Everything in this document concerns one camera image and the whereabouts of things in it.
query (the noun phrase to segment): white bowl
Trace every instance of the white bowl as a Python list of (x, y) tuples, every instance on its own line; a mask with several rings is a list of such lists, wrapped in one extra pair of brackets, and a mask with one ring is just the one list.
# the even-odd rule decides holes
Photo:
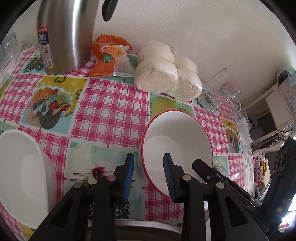
[(0, 201), (23, 225), (37, 229), (56, 203), (57, 176), (48, 156), (27, 133), (0, 135)]
[(165, 196), (169, 196), (163, 170), (163, 156), (170, 153), (174, 164), (200, 182), (203, 179), (192, 170), (192, 163), (202, 159), (213, 166), (213, 152), (203, 127), (192, 116), (177, 110), (155, 116), (144, 132), (140, 148), (140, 166), (147, 180)]

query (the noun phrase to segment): food wrapper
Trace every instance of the food wrapper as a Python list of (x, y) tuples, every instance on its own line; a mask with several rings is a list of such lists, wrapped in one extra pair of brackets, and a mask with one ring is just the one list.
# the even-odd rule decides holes
[(126, 54), (130, 44), (119, 37), (101, 35), (96, 39), (98, 44), (91, 45), (98, 64), (90, 76), (132, 77), (135, 72)]

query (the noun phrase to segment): bowl with red rim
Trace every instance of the bowl with red rim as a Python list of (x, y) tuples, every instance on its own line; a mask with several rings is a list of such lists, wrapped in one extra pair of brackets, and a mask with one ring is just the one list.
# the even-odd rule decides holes
[(192, 163), (201, 159), (212, 167), (212, 146), (203, 127), (191, 115), (178, 110), (161, 112), (149, 122), (141, 140), (139, 165), (143, 174), (158, 192), (169, 197), (163, 169), (165, 153), (170, 153), (185, 174), (205, 183), (192, 170)]

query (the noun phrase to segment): metal rivet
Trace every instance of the metal rivet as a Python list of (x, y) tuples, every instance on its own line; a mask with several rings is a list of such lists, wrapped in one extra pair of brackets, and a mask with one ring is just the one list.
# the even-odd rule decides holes
[(82, 183), (74, 183), (74, 184), (73, 184), (73, 187), (74, 187), (75, 189), (81, 188), (81, 187), (82, 187)]
[(220, 189), (223, 189), (224, 188), (224, 184), (219, 182), (219, 183), (216, 183), (216, 187), (217, 188), (220, 188)]
[(189, 175), (184, 175), (184, 176), (182, 176), (182, 178), (185, 181), (190, 181), (191, 180), (191, 177)]
[(116, 179), (116, 176), (114, 176), (114, 175), (109, 175), (109, 176), (107, 177), (107, 179), (108, 179), (109, 181), (114, 181), (114, 180)]

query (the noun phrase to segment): wall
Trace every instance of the wall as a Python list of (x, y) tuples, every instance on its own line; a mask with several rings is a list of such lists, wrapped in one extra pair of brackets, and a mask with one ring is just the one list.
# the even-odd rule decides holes
[[(14, 24), (19, 42), (37, 44), (37, 0)], [(280, 21), (258, 0), (119, 0), (112, 19), (98, 9), (94, 37), (127, 39), (138, 51), (159, 40), (188, 56), (207, 82), (223, 67), (236, 78), (247, 105), (276, 82), (280, 67), (296, 67), (296, 46)]]

